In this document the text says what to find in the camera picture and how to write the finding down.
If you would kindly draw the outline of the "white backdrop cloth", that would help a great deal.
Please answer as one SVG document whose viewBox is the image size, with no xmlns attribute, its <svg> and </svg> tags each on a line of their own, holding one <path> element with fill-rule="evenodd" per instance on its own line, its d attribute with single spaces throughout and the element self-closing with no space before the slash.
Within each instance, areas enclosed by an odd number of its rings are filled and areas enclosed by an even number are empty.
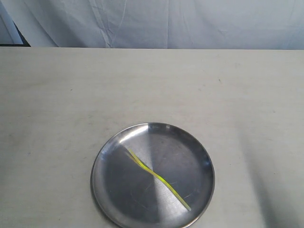
<svg viewBox="0 0 304 228">
<path fill-rule="evenodd" d="M 301 0 L 3 0 L 33 47 L 303 49 Z"/>
</svg>

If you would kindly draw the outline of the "thin yellow stick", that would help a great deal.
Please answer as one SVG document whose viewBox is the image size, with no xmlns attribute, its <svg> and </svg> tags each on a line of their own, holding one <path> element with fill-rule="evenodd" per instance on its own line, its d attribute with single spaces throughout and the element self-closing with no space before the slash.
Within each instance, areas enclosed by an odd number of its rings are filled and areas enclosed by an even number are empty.
<svg viewBox="0 0 304 228">
<path fill-rule="evenodd" d="M 180 194 L 159 174 L 155 173 L 152 169 L 150 169 L 146 164 L 144 164 L 136 154 L 131 150 L 128 149 L 128 156 L 130 159 L 135 162 L 141 169 L 145 170 L 158 180 L 160 180 L 168 189 L 169 191 L 178 199 L 178 201 L 188 210 L 191 211 L 191 207 L 188 203 L 180 196 Z"/>
</svg>

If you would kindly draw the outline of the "round stainless steel plate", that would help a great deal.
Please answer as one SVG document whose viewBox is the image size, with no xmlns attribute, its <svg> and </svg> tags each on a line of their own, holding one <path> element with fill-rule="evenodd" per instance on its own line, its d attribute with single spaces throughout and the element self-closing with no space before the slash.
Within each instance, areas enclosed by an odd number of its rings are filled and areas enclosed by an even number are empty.
<svg viewBox="0 0 304 228">
<path fill-rule="evenodd" d="M 131 149 L 188 203 L 128 156 Z M 211 158 L 194 136 L 167 123 L 140 123 L 111 137 L 93 163 L 92 197 L 121 228 L 187 228 L 207 209 L 215 188 Z"/>
</svg>

